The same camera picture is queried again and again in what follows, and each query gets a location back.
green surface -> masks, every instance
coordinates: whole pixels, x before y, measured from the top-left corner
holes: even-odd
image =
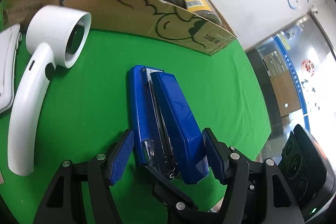
[[[16,57],[15,87],[30,59],[25,42]],[[90,160],[131,128],[127,71],[146,65],[173,73],[202,130],[254,159],[270,133],[268,114],[252,67],[234,41],[214,56],[145,37],[91,30],[71,69],[57,67],[42,106],[36,134],[35,171],[20,177],[7,167],[10,113],[0,116],[0,194],[21,224],[31,224],[60,163]],[[225,187],[212,172],[197,185],[174,184],[208,210]],[[166,223],[167,210],[151,195],[137,170],[134,154],[122,180],[111,187],[121,219],[128,223]],[[87,184],[83,183],[88,223],[94,223]]]

white device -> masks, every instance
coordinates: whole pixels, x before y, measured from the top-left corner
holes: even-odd
[[[14,101],[14,68],[16,50],[21,41],[20,24],[0,33],[0,113]]]
[[[71,68],[91,26],[91,14],[47,5],[32,18],[26,47],[32,57],[21,78],[8,130],[8,167],[21,176],[34,170],[34,148],[41,106],[56,65]]]

blue gripper pad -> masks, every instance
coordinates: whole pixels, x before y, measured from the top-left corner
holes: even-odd
[[[225,172],[229,168],[229,160],[227,153],[223,149],[221,143],[219,143],[211,131],[210,128],[206,128],[202,131],[203,140],[205,141],[205,152],[208,159],[208,164],[211,167],[212,173],[215,179],[223,185],[226,185]]]
[[[116,144],[107,162],[112,186],[121,179],[133,147],[134,133],[133,130],[129,130]]]
[[[196,184],[209,174],[203,137],[174,75],[151,73],[176,162],[186,184]]]

screw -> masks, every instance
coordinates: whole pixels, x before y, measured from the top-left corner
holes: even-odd
[[[271,159],[266,160],[266,164],[269,166],[273,166],[274,165],[274,161]]]
[[[234,160],[239,160],[240,156],[237,153],[231,153],[230,157]]]
[[[69,161],[69,160],[65,160],[65,161],[62,162],[63,167],[68,167],[68,166],[70,166],[70,164],[71,164],[71,161]]]
[[[97,158],[97,160],[103,160],[103,159],[105,159],[105,154],[104,153],[100,153],[100,154],[98,154],[97,156],[96,156],[96,158]]]
[[[185,209],[185,204],[183,202],[176,203],[176,209],[182,211]]]

cardboard divider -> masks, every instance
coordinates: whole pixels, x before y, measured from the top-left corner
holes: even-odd
[[[90,12],[92,28],[152,37],[209,55],[236,39],[213,3],[226,29],[162,0],[5,0],[4,3],[6,26],[20,23],[25,28],[41,7],[53,4]]]

